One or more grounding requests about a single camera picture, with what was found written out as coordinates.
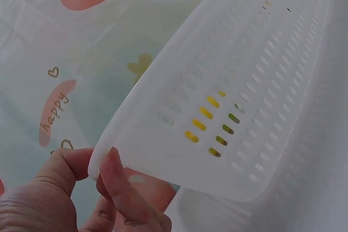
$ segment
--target green object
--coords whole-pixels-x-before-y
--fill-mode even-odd
[[[229,126],[227,126],[226,124],[224,124],[222,126],[222,128],[223,128],[224,131],[228,132],[229,134],[231,134],[231,135],[234,134],[234,131]]]
[[[236,124],[239,124],[239,123],[240,123],[240,120],[239,120],[237,117],[235,117],[233,114],[228,114],[228,117],[229,117],[232,121],[234,121]]]

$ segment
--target white plastic container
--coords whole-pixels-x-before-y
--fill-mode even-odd
[[[345,0],[204,0],[105,130],[91,176],[117,144],[132,168],[229,198],[181,189],[174,232],[346,230],[347,11]]]

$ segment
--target white plastic tray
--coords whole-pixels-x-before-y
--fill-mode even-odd
[[[204,0],[104,131],[125,165],[248,202],[269,186],[306,99],[328,0]]]

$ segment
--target drain hole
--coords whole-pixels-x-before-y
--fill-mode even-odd
[[[200,130],[203,130],[203,131],[205,131],[206,129],[207,129],[207,127],[202,123],[202,122],[200,122],[199,120],[197,120],[197,119],[193,119],[192,120],[192,124],[194,125],[194,126],[196,126],[198,129],[200,129]]]
[[[203,114],[206,118],[210,120],[213,118],[213,114],[204,107],[200,107],[200,112],[201,114]]]
[[[209,153],[211,154],[211,155],[214,155],[215,157],[217,157],[217,158],[220,158],[221,157],[221,153],[220,152],[218,152],[216,149],[214,149],[214,148],[209,148]]]
[[[238,103],[235,103],[235,104],[234,104],[234,107],[235,107],[239,112],[241,112],[242,114],[245,113],[245,109],[242,108],[240,105],[238,105]]]
[[[229,133],[229,134],[231,134],[231,135],[234,134],[234,131],[233,131],[229,126],[227,126],[226,124],[224,124],[224,125],[222,126],[222,128],[223,128],[223,130],[226,131],[227,133]]]
[[[185,132],[185,136],[187,139],[189,139],[190,141],[192,141],[194,143],[197,143],[200,141],[200,139],[196,135],[194,135],[192,132],[190,132],[189,130],[187,130]]]
[[[207,97],[207,101],[214,106],[215,108],[219,108],[220,104],[217,102],[217,100],[215,100],[212,96],[208,96]]]
[[[224,140],[223,138],[221,138],[220,136],[217,136],[217,137],[216,137],[216,141],[217,141],[218,143],[224,145],[224,146],[227,146],[227,145],[228,145],[227,141],[225,141],[225,140]]]
[[[240,123],[240,120],[235,117],[233,114],[228,114],[228,118],[230,118],[232,121],[234,121],[236,124]]]

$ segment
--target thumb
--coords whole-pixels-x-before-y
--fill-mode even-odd
[[[102,182],[99,182],[98,190],[102,194],[106,190],[108,198],[125,217],[126,231],[162,232],[154,208],[130,185],[116,148],[112,148],[102,162],[100,175]]]

